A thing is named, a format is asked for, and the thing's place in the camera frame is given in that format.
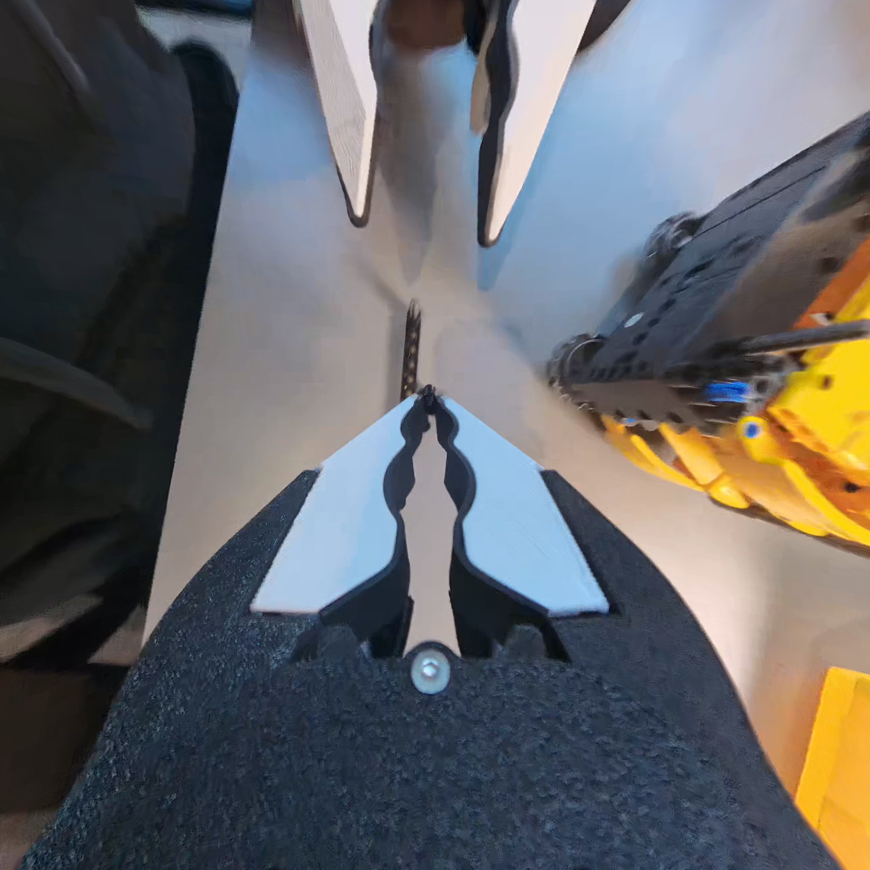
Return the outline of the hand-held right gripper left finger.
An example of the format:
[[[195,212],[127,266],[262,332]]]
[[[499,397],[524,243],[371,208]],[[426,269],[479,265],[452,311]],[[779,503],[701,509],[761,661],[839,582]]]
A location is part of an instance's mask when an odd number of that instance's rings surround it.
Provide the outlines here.
[[[401,512],[427,429],[425,401],[408,397],[321,463],[253,612],[317,617],[357,639],[400,618],[410,583]]]

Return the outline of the grey desk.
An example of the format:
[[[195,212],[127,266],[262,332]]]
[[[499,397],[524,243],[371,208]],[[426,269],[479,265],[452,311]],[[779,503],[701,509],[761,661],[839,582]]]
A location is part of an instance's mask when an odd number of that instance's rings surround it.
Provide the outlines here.
[[[145,632],[299,472],[420,375],[558,471],[669,578],[796,789],[824,675],[868,672],[868,561],[643,473],[539,378],[647,235],[868,109],[868,2],[637,2],[571,72],[498,244],[476,239],[474,60],[385,73],[371,219],[348,221],[288,2],[259,2]]]

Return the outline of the yellow plastic box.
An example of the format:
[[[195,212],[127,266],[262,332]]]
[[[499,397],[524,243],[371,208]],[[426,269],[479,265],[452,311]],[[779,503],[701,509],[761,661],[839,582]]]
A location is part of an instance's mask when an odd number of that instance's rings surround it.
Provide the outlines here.
[[[869,867],[869,676],[830,668],[795,802],[845,869]]]

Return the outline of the long black perforated beam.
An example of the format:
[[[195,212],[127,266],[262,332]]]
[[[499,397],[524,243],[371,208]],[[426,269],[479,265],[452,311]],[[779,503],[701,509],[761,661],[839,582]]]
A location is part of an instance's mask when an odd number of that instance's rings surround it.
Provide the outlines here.
[[[421,324],[422,309],[419,300],[411,299],[406,314],[400,378],[400,401],[416,395],[419,390],[418,368]]]

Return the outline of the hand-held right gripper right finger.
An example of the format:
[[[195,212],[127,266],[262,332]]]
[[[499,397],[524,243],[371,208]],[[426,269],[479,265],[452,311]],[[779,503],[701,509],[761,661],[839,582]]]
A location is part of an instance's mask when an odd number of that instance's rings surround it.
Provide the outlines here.
[[[458,639],[507,639],[516,625],[610,613],[610,602],[544,469],[448,397],[432,401],[457,516],[449,598]]]

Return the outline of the black yellow toy brick vehicle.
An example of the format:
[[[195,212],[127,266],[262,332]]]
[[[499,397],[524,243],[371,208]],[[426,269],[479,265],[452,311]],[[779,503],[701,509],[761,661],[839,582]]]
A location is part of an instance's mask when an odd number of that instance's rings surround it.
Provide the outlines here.
[[[869,120],[647,240],[547,364],[641,471],[868,557]]]

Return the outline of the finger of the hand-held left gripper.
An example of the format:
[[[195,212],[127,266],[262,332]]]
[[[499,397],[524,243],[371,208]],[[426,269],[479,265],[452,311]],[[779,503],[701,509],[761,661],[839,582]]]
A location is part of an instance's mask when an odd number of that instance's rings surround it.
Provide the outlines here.
[[[352,224],[369,221],[386,2],[299,1],[332,158]]]
[[[494,246],[527,180],[597,6],[595,1],[489,2],[471,126],[478,157],[477,240]]]

